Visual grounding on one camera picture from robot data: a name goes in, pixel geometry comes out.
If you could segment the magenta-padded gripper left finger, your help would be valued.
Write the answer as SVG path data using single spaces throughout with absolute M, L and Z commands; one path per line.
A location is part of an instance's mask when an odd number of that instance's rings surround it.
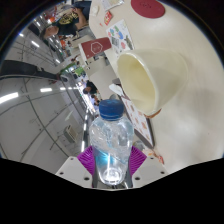
M 93 187 L 95 160 L 92 147 L 87 147 L 77 157 L 70 156 L 56 175 L 84 188 Z

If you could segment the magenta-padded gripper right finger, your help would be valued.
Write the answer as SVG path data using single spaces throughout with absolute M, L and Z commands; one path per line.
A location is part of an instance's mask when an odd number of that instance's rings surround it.
M 128 163 L 128 173 L 132 188 L 140 188 L 168 175 L 159 160 L 146 156 L 136 147 L 132 147 Z

